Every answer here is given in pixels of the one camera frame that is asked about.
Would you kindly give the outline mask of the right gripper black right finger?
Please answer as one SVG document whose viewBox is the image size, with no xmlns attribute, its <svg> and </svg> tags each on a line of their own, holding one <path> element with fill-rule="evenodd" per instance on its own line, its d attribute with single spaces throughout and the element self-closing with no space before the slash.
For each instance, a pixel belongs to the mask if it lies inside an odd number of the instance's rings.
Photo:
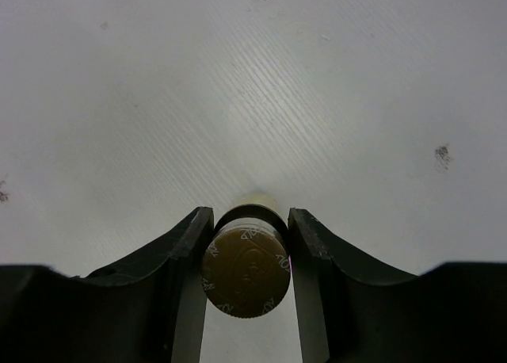
<svg viewBox="0 0 507 363">
<path fill-rule="evenodd" d="M 506 266 L 449 262 L 417 276 L 289 213 L 305 362 L 503 362 Z"/>
</svg>

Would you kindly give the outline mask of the yellow label bottle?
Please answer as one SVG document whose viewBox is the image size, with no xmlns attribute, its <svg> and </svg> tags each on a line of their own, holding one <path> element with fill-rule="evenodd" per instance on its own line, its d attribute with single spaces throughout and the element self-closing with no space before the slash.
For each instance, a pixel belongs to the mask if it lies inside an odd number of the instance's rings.
<svg viewBox="0 0 507 363">
<path fill-rule="evenodd" d="M 292 276 L 288 226 L 263 192 L 240 198 L 216 222 L 201 262 L 201 284 L 221 312 L 240 319 L 271 312 Z"/>
</svg>

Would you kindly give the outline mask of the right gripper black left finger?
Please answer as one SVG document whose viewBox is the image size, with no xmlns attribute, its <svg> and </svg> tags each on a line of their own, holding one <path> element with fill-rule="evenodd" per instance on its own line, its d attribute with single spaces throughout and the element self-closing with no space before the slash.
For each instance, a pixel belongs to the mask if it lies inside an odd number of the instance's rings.
<svg viewBox="0 0 507 363">
<path fill-rule="evenodd" d="M 213 211 L 86 277 L 39 265 L 1 268 L 4 362 L 197 362 L 206 296 L 200 260 Z"/>
</svg>

